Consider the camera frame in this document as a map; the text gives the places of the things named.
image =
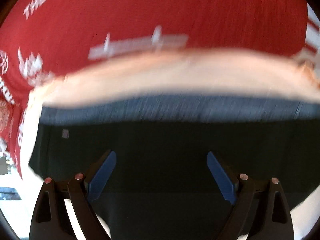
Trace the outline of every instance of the black pants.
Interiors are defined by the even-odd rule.
[[[116,167],[92,206],[113,240],[209,239],[232,206],[207,167],[208,151],[219,153],[235,172],[278,177],[294,208],[320,184],[319,127],[319,121],[40,124],[30,166],[43,178],[70,179],[112,149]]]

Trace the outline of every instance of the small label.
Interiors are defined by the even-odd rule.
[[[69,130],[67,130],[67,129],[62,130],[62,138],[64,138],[64,139],[69,138]]]

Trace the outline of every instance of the white stripe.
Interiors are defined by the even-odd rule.
[[[320,48],[319,30],[314,28],[311,24],[307,24],[306,43],[318,50]]]
[[[161,35],[161,26],[157,26],[152,36],[135,39],[126,39],[110,42],[110,33],[102,45],[90,48],[88,59],[96,60],[115,55],[144,50],[180,49],[186,46],[188,41],[186,34]]]
[[[320,26],[320,21],[318,17],[316,16],[315,12],[311,8],[311,6],[308,4],[308,18],[313,21],[316,25]]]

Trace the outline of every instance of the white graphic print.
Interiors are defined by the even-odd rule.
[[[2,74],[7,73],[8,70],[8,57],[7,57],[7,53],[0,50],[0,67],[2,68]]]
[[[46,0],[32,0],[31,3],[29,3],[26,6],[26,8],[23,11],[23,14],[26,15],[27,20],[29,18],[29,12],[33,14],[33,12],[37,10],[39,6],[43,5],[45,1]]]
[[[22,120],[21,120],[21,124],[19,125],[19,135],[18,135],[18,145],[19,145],[19,147],[21,147],[21,143],[22,143],[23,126],[24,126],[24,119],[26,117],[26,111],[27,110],[25,110],[23,112],[23,117],[22,117]]]
[[[187,44],[188,35],[162,35],[161,29],[161,26],[157,26],[152,36],[113,42],[110,42],[110,33],[108,33],[104,44],[90,48],[88,59],[96,60],[144,50],[179,49]]]
[[[12,99],[12,94],[6,87],[4,81],[2,80],[2,77],[0,77],[0,90],[3,93],[5,100],[7,100],[10,104],[14,105],[15,101]]]
[[[28,81],[30,86],[39,86],[43,82],[52,79],[54,74],[52,72],[45,73],[42,71],[42,58],[38,54],[37,57],[33,53],[29,58],[23,59],[20,47],[18,49],[19,70],[25,80]]]

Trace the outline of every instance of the metal screw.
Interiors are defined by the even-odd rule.
[[[273,182],[273,184],[278,184],[279,183],[279,179],[277,179],[277,178],[272,178],[271,181]]]
[[[44,180],[44,183],[45,183],[45,184],[49,184],[51,181],[52,181],[51,178],[46,178],[46,179]]]
[[[240,174],[240,179],[242,179],[242,180],[247,180],[247,179],[248,179],[248,175],[247,175],[247,174],[244,174],[244,173],[241,173],[241,174]]]
[[[83,174],[82,173],[78,173],[76,176],[75,176],[75,179],[77,180],[80,180],[83,178]]]

